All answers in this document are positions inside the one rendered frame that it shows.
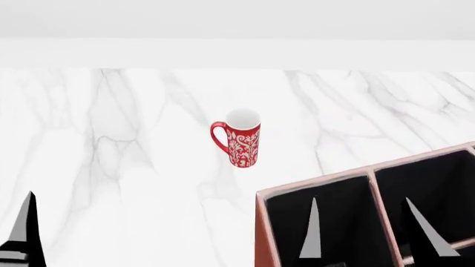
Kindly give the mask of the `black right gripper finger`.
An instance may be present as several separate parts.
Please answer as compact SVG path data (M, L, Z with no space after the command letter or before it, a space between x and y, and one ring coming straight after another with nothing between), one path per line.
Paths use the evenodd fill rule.
M299 255L300 258L321 258L321 229L320 216L316 198L312 199L312 205L307 226L307 235Z
M414 257L460 257L408 197L402 201L402 226Z

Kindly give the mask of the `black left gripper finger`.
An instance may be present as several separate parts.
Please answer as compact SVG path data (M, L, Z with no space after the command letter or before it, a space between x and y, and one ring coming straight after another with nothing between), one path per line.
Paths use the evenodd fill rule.
M39 235L36 196L32 191L25 197L7 241L27 243L29 267L47 267Z

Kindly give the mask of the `red white patterned mug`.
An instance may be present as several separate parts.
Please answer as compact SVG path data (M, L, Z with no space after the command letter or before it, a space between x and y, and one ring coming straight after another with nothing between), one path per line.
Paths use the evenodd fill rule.
M215 128L225 131L226 144L215 136ZM214 122L210 126L212 140L237 168L249 168L257 162L260 132L260 115L248 108L230 111L224 122Z

